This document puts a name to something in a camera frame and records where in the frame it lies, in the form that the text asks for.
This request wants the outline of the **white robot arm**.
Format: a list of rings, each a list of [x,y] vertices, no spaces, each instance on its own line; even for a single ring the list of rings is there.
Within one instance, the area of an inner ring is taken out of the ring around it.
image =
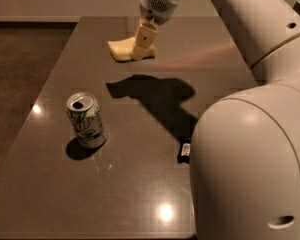
[[[258,85],[198,120],[197,240],[300,240],[300,15],[284,0],[211,0]]]

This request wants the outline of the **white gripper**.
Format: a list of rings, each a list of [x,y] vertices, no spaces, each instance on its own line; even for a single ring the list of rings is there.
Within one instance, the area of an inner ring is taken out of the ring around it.
[[[157,49],[154,46],[154,41],[159,33],[156,25],[163,25],[169,21],[179,2],[180,0],[140,0],[141,19],[132,47],[133,60],[156,56]]]

